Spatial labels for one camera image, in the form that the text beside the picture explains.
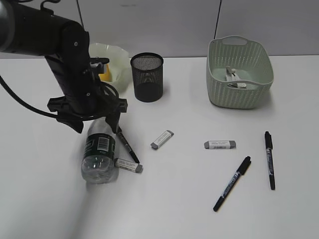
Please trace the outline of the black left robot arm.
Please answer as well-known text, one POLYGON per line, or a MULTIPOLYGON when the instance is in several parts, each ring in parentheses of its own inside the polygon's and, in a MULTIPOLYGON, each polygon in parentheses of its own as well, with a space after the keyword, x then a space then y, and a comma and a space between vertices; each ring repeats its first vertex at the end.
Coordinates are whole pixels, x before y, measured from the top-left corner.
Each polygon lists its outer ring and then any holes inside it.
POLYGON ((81 133, 85 121, 104 118, 113 133, 121 133, 119 119, 128 103, 114 86, 100 80, 109 59, 90 57, 89 33, 71 19, 24 0, 0 3, 0 50, 4 53, 42 56, 57 80, 63 96, 48 101, 48 111, 22 100, 5 81, 2 87, 28 110, 56 119, 81 133))

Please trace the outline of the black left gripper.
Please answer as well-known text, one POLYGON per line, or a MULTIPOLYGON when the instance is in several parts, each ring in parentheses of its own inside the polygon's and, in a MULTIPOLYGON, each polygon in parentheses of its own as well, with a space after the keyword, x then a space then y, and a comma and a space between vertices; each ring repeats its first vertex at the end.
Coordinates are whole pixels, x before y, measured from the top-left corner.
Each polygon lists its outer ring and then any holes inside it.
POLYGON ((64 61, 58 55, 45 56, 64 96, 51 98, 47 104, 56 112, 56 120, 82 133, 83 121, 105 117, 114 134, 119 131, 120 114, 127 111, 126 99, 99 75, 110 62, 105 57, 75 57, 64 61))

